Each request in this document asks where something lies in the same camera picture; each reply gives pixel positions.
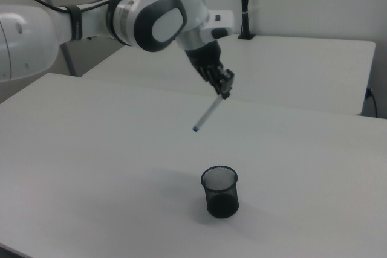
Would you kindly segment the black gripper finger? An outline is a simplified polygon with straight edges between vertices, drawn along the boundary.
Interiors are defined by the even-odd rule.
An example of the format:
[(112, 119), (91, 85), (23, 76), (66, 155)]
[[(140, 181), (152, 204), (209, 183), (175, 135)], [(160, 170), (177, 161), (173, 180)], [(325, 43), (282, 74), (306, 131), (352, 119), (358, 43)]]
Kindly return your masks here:
[(221, 72), (223, 68), (221, 66), (209, 65), (206, 67), (206, 76), (208, 82), (213, 86), (218, 95), (221, 94)]
[(220, 94), (223, 100), (230, 97), (235, 74), (229, 69), (222, 69), (220, 72)]

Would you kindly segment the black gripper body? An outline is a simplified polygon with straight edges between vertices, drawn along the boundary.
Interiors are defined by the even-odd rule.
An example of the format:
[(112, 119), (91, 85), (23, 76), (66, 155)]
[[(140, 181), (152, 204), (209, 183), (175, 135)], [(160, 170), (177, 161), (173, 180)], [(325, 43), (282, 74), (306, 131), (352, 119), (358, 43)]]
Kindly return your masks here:
[(218, 41), (210, 42), (195, 50), (186, 50), (185, 53), (191, 65), (205, 81), (208, 81), (206, 76), (207, 66), (214, 65), (223, 68), (220, 62), (221, 48)]

